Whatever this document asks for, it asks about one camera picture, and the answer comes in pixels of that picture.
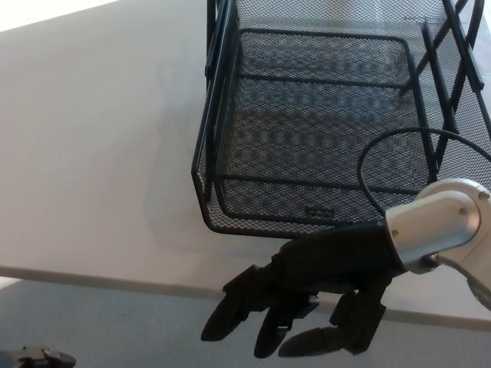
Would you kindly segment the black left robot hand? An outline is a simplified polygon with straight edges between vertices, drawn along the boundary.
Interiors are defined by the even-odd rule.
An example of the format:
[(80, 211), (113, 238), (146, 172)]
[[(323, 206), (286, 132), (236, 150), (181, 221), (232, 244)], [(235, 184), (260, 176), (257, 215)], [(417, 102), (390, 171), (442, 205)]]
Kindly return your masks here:
[(22, 347), (17, 350), (1, 350), (1, 367), (72, 368), (77, 360), (68, 353), (49, 347)]

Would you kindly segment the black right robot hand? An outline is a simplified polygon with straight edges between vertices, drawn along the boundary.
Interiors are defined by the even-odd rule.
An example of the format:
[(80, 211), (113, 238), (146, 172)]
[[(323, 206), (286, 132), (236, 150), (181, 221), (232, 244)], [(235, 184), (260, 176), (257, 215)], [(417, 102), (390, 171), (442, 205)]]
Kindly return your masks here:
[[(358, 355), (371, 345), (386, 307), (381, 298), (404, 273), (383, 222), (316, 232), (286, 242), (265, 266), (252, 265), (222, 288), (224, 298), (207, 320), (201, 340), (221, 341), (252, 312), (265, 311), (254, 355), (259, 359), (314, 357), (339, 350)], [(288, 337), (320, 293), (340, 295), (329, 326)]]

